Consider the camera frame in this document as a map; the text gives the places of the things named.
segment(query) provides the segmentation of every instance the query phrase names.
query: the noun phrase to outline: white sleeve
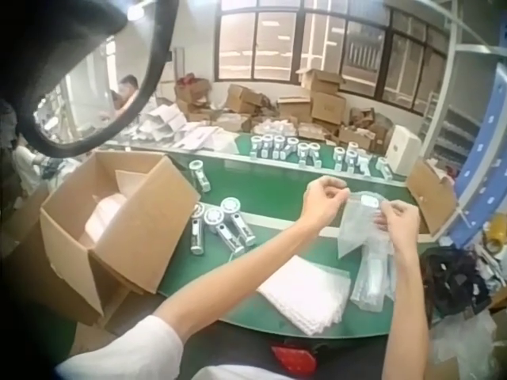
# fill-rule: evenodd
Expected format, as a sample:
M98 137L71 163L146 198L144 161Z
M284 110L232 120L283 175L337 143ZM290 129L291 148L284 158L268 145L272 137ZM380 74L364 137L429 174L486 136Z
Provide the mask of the white sleeve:
M35 159L36 155L33 154L29 148L26 146L18 146L14 152L16 152L15 154L20 160L27 162L29 165L33 165L33 160Z
M174 380L183 343L162 319L150 315L108 346L76 355L56 367L62 378Z

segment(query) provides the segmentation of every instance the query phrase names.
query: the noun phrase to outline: red object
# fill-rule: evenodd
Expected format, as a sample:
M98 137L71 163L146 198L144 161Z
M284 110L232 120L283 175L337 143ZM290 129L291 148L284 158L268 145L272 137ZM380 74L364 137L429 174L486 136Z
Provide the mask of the red object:
M284 368L296 376L308 376L315 372L317 360L306 350L298 348L271 347Z

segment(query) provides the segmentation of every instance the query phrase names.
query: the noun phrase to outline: white box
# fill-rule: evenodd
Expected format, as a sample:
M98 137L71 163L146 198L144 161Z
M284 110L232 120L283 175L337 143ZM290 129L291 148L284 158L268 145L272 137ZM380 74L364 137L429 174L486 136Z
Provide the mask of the white box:
M419 158L421 140L402 125L395 126L395 132L386 152L387 164L393 173L408 176Z

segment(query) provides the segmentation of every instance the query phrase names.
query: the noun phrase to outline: sticker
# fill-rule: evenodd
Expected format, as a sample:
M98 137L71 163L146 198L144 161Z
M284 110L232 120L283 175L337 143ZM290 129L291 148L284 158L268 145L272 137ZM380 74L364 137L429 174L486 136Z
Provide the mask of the sticker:
M379 208L379 200L374 196L361 196L361 203L364 206Z

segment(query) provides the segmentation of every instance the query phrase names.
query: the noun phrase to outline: workbench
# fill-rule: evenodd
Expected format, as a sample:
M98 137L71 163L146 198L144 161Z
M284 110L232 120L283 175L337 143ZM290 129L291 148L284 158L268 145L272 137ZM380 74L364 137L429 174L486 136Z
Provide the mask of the workbench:
M374 163L370 164L371 177L364 177L359 173L334 171L332 146L322 145L322 169L316 169L312 166L299 167L295 154L289 156L287 161L251 159L250 135L248 134L240 134L236 139L236 145L239 154L224 154L208 150L189 153L170 148L160 149L154 144L138 143L128 144L128 149L162 151L168 153L173 160L185 168L188 168L192 160L202 160L212 189L210 192L201 194L201 202L219 206L220 202L228 196L238 198L242 205L243 216L257 236L256 246L274 237L299 217L308 182L324 174L342 178L352 192L377 192L389 200L398 199L414 203L414 199L404 185L403 178L384 180L375 169ZM125 149L126 146L124 143L112 142L103 148ZM183 173L193 182L188 170L183 170ZM340 260L337 258L340 219L341 216L337 216L301 256L318 264L346 270L351 276L353 287L360 265L360 250ZM230 259L231 253L228 248L218 236L207 229L204 233L204 255L192 255L189 236L189 229L187 229L159 286L158 292L166 297L170 297L190 281L225 264ZM429 236L420 235L419 253L434 244ZM392 311L393 302L389 298L386 298L381 313L360 310L355 304L349 302L341 323L332 325L322 334L313 337L345 339L384 335L389 332ZM265 333L307 337L259 294L250 296L222 319L234 325Z

